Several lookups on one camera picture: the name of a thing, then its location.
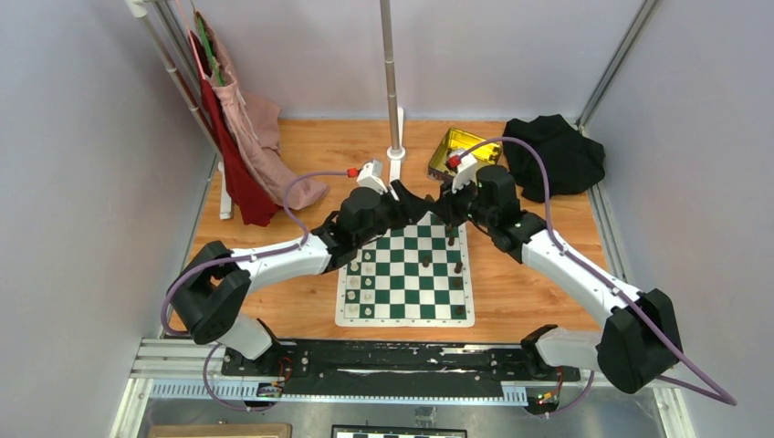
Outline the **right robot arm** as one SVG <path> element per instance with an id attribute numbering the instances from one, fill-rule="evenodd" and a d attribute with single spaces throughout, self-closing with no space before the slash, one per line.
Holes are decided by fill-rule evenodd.
<path id="1" fill-rule="evenodd" d="M 568 244 L 547 215 L 521 208 L 516 185 L 499 165 L 479 169 L 455 188 L 445 182 L 432 208 L 446 224 L 474 224 L 495 248 L 550 279 L 599 325 L 596 331 L 539 328 L 521 341 L 521 368 L 544 381 L 558 367 L 593 370 L 619 391 L 635 393 L 678 364 L 682 341 L 670 297 L 643 292 L 593 264 Z"/>

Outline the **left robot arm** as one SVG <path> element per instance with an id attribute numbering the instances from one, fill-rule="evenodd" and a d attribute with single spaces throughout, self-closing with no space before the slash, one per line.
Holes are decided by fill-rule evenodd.
<path id="1" fill-rule="evenodd" d="M 226 346 L 256 376 L 270 376 L 279 365 L 277 340 L 264 323 L 242 312 L 246 298 L 289 279 L 336 271 L 370 241 L 418 223 L 433 205 L 431 196 L 419 197 L 399 181 L 385 193 L 355 188 L 320 226 L 297 239 L 247 250 L 207 244 L 165 301 L 195 344 Z"/>

